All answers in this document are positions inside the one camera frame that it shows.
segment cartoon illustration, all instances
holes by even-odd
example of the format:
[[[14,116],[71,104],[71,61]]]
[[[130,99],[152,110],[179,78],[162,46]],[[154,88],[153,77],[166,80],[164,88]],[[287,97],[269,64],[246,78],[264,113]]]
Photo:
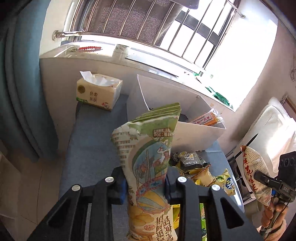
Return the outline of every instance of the cartoon illustration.
[[[139,241],[152,241],[153,238],[152,236],[154,235],[154,232],[136,232],[136,231],[131,231],[130,232],[130,237],[133,240],[139,240]]]
[[[133,206],[132,194],[134,194],[133,188],[131,186],[128,186],[128,202],[130,203],[130,205]]]
[[[152,141],[149,144],[139,150],[133,159],[137,206],[151,214],[168,212],[170,206],[164,198],[164,182],[170,149],[161,142]]]
[[[129,222],[135,228],[144,226],[154,221],[154,218],[150,214],[144,213],[141,208],[136,206],[128,206],[129,209]]]

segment metal screw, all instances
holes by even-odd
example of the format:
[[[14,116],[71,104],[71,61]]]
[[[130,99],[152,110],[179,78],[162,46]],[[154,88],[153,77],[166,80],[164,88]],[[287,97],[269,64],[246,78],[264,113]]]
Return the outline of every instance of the metal screw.
[[[107,182],[107,183],[111,183],[113,181],[114,181],[114,178],[113,177],[106,177],[105,178],[105,182]]]
[[[76,191],[80,190],[80,186],[79,185],[74,185],[74,186],[72,186],[72,190],[74,192],[76,192]]]
[[[217,185],[217,184],[214,184],[214,185],[212,185],[212,189],[213,189],[214,191],[219,191],[219,190],[220,190],[220,186]]]
[[[178,181],[181,183],[184,183],[187,181],[187,178],[186,177],[178,177]]]

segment green snack bag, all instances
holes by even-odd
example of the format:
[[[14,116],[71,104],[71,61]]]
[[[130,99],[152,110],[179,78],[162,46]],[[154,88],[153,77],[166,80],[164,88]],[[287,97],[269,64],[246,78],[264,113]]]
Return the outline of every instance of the green snack bag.
[[[205,224],[205,208],[203,203],[200,203],[200,219],[202,223],[202,241],[207,241],[207,227]]]
[[[173,211],[164,197],[179,103],[148,111],[112,133],[128,183],[130,240],[176,241]]]

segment blue table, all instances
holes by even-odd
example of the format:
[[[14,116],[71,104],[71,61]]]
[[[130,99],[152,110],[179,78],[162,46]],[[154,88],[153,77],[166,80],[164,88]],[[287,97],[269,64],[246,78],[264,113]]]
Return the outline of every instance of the blue table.
[[[126,101],[128,96],[120,95],[111,112],[78,103],[76,122],[70,137],[65,165],[62,170],[59,197],[72,185],[89,186],[110,175],[113,168],[120,166],[116,149],[110,140],[111,133],[127,122]],[[210,172],[214,176],[227,168],[235,185],[236,195],[231,198],[242,211],[244,206],[228,161],[218,142],[201,153],[211,163]],[[127,240],[128,216],[126,203],[112,206],[114,240]]]

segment metal window bars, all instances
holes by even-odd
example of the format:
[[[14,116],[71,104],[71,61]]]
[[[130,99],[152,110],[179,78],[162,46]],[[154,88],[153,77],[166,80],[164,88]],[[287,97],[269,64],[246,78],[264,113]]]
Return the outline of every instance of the metal window bars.
[[[131,2],[130,6],[129,6],[129,9],[128,9],[128,11],[127,11],[127,13],[126,13],[126,15],[125,15],[125,17],[124,17],[124,19],[123,19],[123,22],[121,23],[121,27],[120,27],[120,30],[119,30],[118,35],[112,35],[112,34],[106,34],[106,33],[105,33],[106,26],[107,26],[107,24],[108,24],[109,18],[110,18],[111,14],[112,14],[113,8],[114,8],[114,6],[115,6],[117,0],[113,0],[113,3],[112,3],[112,5],[111,5],[111,7],[110,7],[110,9],[109,9],[109,12],[108,12],[107,18],[106,18],[106,20],[105,20],[105,22],[104,22],[104,25],[103,25],[103,28],[102,28],[101,33],[92,33],[92,32],[88,32],[89,27],[90,27],[90,24],[91,24],[91,21],[92,21],[92,19],[93,19],[93,17],[94,17],[94,13],[95,13],[95,10],[96,10],[96,8],[97,8],[97,5],[98,5],[99,1],[101,1],[101,0],[94,0],[94,4],[93,4],[93,7],[92,7],[92,9],[91,9],[91,13],[90,13],[90,16],[89,16],[89,18],[88,18],[88,21],[87,21],[87,25],[86,25],[85,31],[71,31],[71,32],[58,32],[58,31],[55,31],[54,34],[53,34],[53,39],[63,38],[63,37],[70,37],[70,36],[82,36],[82,35],[101,35],[101,36],[117,37],[117,38],[122,38],[122,39],[131,40],[131,41],[134,41],[134,42],[142,43],[142,44],[145,44],[145,45],[148,45],[148,46],[154,47],[154,48],[158,48],[158,49],[164,50],[164,51],[166,51],[166,52],[169,52],[169,53],[171,53],[171,54],[173,54],[173,55],[175,55],[175,56],[178,56],[178,57],[180,57],[180,58],[182,58],[182,59],[185,59],[183,56],[184,56],[185,52],[187,51],[187,49],[188,49],[188,47],[189,47],[189,45],[190,45],[190,43],[191,43],[191,41],[192,41],[194,35],[195,35],[196,32],[199,30],[199,28],[200,28],[200,26],[201,26],[201,24],[202,24],[202,21],[203,21],[205,15],[206,15],[207,12],[208,12],[208,9],[209,9],[210,5],[213,3],[213,0],[211,0],[210,3],[209,3],[209,5],[207,6],[205,12],[203,13],[203,16],[202,16],[201,19],[198,21],[198,24],[196,25],[196,27],[195,27],[195,29],[194,29],[192,35],[191,35],[191,38],[190,38],[189,42],[187,43],[187,46],[186,46],[184,52],[182,53],[182,55],[177,55],[177,54],[171,52],[170,49],[171,49],[171,47],[172,47],[172,44],[174,43],[174,40],[176,39],[176,37],[177,37],[177,35],[178,35],[178,33],[179,33],[181,27],[185,24],[185,21],[186,21],[188,15],[189,15],[190,9],[187,10],[187,12],[185,13],[185,15],[184,15],[182,21],[180,22],[179,27],[178,27],[176,33],[174,34],[174,37],[172,38],[170,44],[169,44],[169,47],[168,47],[167,49],[162,49],[162,48],[156,46],[155,44],[156,44],[158,38],[160,37],[161,31],[162,31],[162,29],[163,29],[163,27],[164,27],[164,25],[165,25],[165,23],[166,23],[166,20],[167,20],[169,14],[171,13],[171,11],[172,11],[172,9],[173,9],[173,7],[174,7],[174,5],[175,5],[174,2],[172,2],[172,4],[171,4],[171,6],[169,7],[167,13],[165,14],[165,16],[164,16],[164,18],[163,18],[163,20],[162,20],[162,23],[161,23],[161,25],[159,26],[158,31],[156,32],[156,35],[154,36],[154,39],[153,39],[152,44],[151,44],[151,43],[147,43],[147,42],[140,41],[140,40],[139,40],[139,37],[140,37],[140,35],[141,35],[141,32],[142,32],[142,30],[143,30],[143,28],[144,28],[144,25],[145,25],[147,19],[148,19],[150,13],[151,13],[151,10],[152,10],[153,7],[155,6],[155,3],[156,3],[157,0],[153,0],[153,2],[151,3],[151,5],[150,5],[148,11],[146,12],[146,15],[145,15],[145,17],[144,17],[142,23],[141,23],[141,25],[140,25],[140,28],[139,28],[139,30],[138,30],[138,33],[137,33],[135,39],[131,39],[131,38],[128,38],[128,37],[121,36],[121,34],[122,34],[122,32],[123,32],[123,29],[124,29],[124,26],[125,26],[125,24],[126,24],[126,22],[127,22],[127,19],[128,19],[129,15],[130,15],[130,13],[131,13],[131,11],[132,11],[132,8],[134,7],[134,5],[135,5],[135,3],[136,3],[136,0],[133,0],[133,1]],[[227,30],[227,28],[229,27],[229,25],[230,25],[230,23],[231,23],[231,21],[232,21],[234,15],[235,15],[235,13],[238,13],[239,16],[240,16],[241,18],[244,18],[244,17],[245,17],[241,12],[238,11],[238,8],[237,8],[237,7],[236,7],[236,6],[235,6],[230,0],[225,0],[224,6],[223,6],[223,8],[221,9],[221,11],[220,11],[220,13],[219,13],[219,16],[217,17],[217,19],[216,19],[216,21],[215,21],[213,27],[210,29],[210,32],[208,33],[208,35],[207,35],[207,37],[206,37],[206,39],[205,39],[205,41],[204,41],[204,43],[203,43],[203,45],[202,45],[202,47],[201,47],[199,53],[198,53],[198,55],[197,55],[197,57],[196,57],[196,59],[195,59],[195,61],[194,61],[194,64],[196,63],[196,61],[197,61],[198,57],[200,56],[201,52],[203,51],[203,49],[204,49],[204,47],[205,47],[207,41],[210,39],[211,34],[213,33],[214,28],[215,28],[215,26],[216,26],[216,24],[217,24],[217,22],[218,22],[218,20],[219,20],[219,17],[221,16],[222,11],[224,10],[224,8],[225,8],[225,6],[226,6],[227,3],[230,4],[231,7],[232,7],[231,10],[230,10],[230,14],[231,14],[232,16],[231,16],[231,18],[229,19],[229,21],[226,23],[226,27],[224,28],[223,32],[220,33],[219,41],[218,41],[218,43],[214,46],[213,50],[212,50],[211,53],[210,53],[210,56],[207,58],[207,60],[206,60],[206,62],[205,62],[205,64],[204,64],[204,68],[206,67],[206,65],[207,65],[208,62],[210,61],[210,59],[211,59],[211,57],[213,56],[214,52],[216,51],[217,47],[220,45],[220,43],[221,43],[221,41],[222,41],[222,39],[223,39],[223,37],[224,37],[224,35],[225,35],[225,33],[226,33],[226,30]]]

